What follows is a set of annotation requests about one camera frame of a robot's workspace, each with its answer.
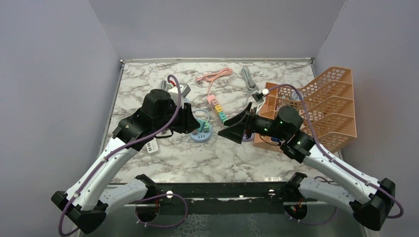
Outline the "green plug adapter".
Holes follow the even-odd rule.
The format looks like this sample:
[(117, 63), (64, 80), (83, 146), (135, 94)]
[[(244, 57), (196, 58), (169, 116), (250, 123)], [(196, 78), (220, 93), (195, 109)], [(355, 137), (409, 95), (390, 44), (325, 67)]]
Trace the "green plug adapter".
[(208, 133), (210, 131), (210, 125), (207, 121), (202, 122), (201, 132)]

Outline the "round blue power strip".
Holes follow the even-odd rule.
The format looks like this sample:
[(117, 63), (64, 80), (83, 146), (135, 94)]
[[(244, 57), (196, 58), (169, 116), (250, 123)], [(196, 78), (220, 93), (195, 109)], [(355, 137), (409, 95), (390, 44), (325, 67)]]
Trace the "round blue power strip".
[(196, 143), (204, 143), (212, 135), (212, 126), (211, 125), (210, 125), (210, 130), (209, 130), (208, 133), (201, 132), (201, 128), (199, 128), (198, 130), (200, 132), (198, 135), (193, 135), (192, 133), (190, 133), (190, 138)]

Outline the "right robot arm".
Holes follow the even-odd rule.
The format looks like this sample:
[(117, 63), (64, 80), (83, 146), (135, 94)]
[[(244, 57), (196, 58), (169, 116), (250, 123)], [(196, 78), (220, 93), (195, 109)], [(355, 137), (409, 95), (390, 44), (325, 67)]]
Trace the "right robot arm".
[(388, 178), (379, 180), (369, 176), (341, 159), (318, 143), (300, 127), (303, 119), (292, 106), (282, 106), (274, 119), (257, 115), (251, 106), (225, 121), (218, 135), (241, 144), (253, 133), (277, 138), (287, 157), (315, 168), (336, 184), (324, 184), (304, 174), (295, 174), (285, 187), (286, 197), (292, 201), (313, 198), (331, 204), (353, 215), (364, 227), (379, 231), (395, 200), (395, 183)]

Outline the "pink power strip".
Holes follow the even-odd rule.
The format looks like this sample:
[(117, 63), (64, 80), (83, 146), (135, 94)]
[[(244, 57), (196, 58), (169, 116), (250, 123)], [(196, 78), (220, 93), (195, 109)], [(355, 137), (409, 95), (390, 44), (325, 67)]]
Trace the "pink power strip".
[(214, 115), (217, 118), (218, 122), (220, 123), (221, 127), (224, 127), (224, 122), (227, 121), (227, 115), (224, 112), (221, 105), (219, 104), (216, 96), (213, 94), (210, 94), (209, 96), (207, 96), (207, 101), (211, 109), (213, 110)]

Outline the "teal plug adapter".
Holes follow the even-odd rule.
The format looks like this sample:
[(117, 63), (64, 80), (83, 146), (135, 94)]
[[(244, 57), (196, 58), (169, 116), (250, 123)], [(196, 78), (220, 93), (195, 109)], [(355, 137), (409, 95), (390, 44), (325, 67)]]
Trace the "teal plug adapter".
[(222, 121), (227, 120), (227, 116), (226, 116), (226, 114), (224, 112), (218, 113), (218, 117)]

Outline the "brown pink plug adapter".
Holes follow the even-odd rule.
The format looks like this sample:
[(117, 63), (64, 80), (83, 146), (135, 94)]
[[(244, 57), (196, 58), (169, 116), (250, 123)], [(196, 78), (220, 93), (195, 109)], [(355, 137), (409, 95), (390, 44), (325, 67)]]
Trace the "brown pink plug adapter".
[(214, 100), (211, 100), (211, 104), (212, 104), (213, 107), (219, 105), (218, 101), (215, 100), (215, 99)]

